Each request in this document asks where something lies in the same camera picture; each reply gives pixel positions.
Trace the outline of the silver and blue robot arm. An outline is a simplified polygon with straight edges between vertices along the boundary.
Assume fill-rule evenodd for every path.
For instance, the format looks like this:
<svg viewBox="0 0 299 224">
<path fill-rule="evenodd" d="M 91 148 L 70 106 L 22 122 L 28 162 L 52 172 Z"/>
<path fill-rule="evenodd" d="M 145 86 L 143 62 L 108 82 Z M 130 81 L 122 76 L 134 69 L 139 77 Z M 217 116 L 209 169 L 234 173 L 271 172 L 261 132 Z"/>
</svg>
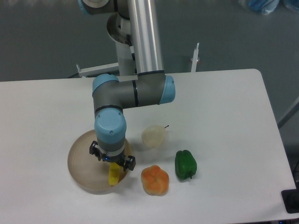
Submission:
<svg viewBox="0 0 299 224">
<path fill-rule="evenodd" d="M 116 163 L 133 170 L 135 157 L 125 155 L 127 108 L 170 103 L 175 98 L 174 79 L 164 72 L 156 3 L 153 0 L 80 0 L 81 10 L 90 15 L 112 13 L 129 22 L 119 27 L 125 44 L 132 48 L 135 80 L 120 81 L 110 74 L 98 75 L 93 81 L 94 130 L 97 139 L 89 153 L 99 161 Z"/>
</svg>

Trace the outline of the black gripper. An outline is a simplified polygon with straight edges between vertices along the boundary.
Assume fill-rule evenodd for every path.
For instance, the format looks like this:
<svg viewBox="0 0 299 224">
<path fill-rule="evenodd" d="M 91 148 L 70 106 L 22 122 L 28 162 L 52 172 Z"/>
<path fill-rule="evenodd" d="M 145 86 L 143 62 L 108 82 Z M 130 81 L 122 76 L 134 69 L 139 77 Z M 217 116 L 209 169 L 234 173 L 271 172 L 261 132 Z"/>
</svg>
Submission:
<svg viewBox="0 0 299 224">
<path fill-rule="evenodd" d="M 97 141 L 93 141 L 89 147 L 89 154 L 97 157 L 98 161 L 117 163 L 124 171 L 133 171 L 136 165 L 135 157 L 132 155 L 125 156 L 125 147 L 109 152 L 99 147 Z"/>
</svg>

